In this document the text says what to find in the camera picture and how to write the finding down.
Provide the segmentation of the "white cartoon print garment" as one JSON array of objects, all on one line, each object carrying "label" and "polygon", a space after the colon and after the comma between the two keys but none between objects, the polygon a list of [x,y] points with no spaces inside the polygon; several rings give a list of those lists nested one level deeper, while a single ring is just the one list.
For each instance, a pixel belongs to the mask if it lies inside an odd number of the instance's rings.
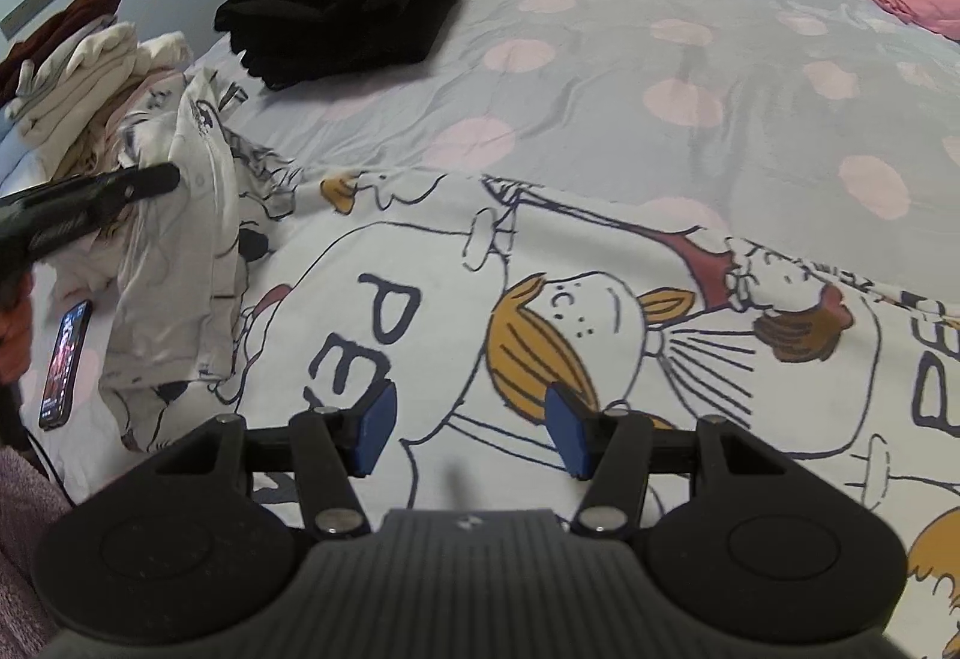
[{"label": "white cartoon print garment", "polygon": [[853,267],[612,204],[454,171],[299,165],[236,134],[217,77],[171,76],[122,119],[124,160],[175,161],[119,277],[101,394],[155,454],[218,412],[272,427],[397,389],[373,513],[573,511],[547,393],[666,430],[736,423],[896,529],[890,631],[958,651],[958,100],[911,87],[827,168],[811,227]]}]

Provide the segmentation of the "pile of unfolded clothes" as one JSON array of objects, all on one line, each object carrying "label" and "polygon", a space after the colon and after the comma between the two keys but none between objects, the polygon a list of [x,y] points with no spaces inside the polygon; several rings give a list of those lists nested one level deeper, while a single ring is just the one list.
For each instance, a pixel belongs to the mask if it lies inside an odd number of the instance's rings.
[{"label": "pile of unfolded clothes", "polygon": [[142,40],[121,0],[73,0],[2,59],[2,193],[119,166],[137,95],[192,62],[184,33]]}]

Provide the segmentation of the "black smartphone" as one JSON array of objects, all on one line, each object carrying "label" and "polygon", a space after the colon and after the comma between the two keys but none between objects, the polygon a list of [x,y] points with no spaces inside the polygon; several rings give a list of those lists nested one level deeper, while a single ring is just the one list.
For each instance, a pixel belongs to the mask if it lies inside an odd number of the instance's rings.
[{"label": "black smartphone", "polygon": [[65,427],[70,420],[76,373],[82,360],[91,316],[93,301],[83,299],[65,311],[60,319],[39,404],[39,428],[43,432]]}]

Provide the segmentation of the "purple fleece blanket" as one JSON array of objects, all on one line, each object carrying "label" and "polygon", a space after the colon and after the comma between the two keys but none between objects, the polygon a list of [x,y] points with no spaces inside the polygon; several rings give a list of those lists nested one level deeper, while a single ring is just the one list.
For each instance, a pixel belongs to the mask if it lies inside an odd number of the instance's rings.
[{"label": "purple fleece blanket", "polygon": [[0,595],[2,656],[34,657],[55,634],[34,584],[31,563],[43,533],[68,511],[59,489],[11,448],[2,450]]}]

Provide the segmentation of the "grey pink-dotted bed sheet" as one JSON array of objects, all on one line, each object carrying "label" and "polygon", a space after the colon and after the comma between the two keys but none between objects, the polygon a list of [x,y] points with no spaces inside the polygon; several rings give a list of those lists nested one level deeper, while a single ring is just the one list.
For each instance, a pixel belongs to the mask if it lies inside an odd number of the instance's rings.
[{"label": "grey pink-dotted bed sheet", "polygon": [[[907,110],[916,85],[958,100],[958,46],[873,0],[459,0],[420,64],[274,92],[218,43],[179,76],[199,74],[217,77],[231,131],[299,165],[441,168],[669,205],[853,267],[849,244],[807,223],[828,178],[800,160],[800,141],[850,140]],[[94,303],[73,414],[32,432],[71,500],[151,456],[122,444],[101,394],[140,209],[36,272],[26,411],[39,407],[60,317]]]}]

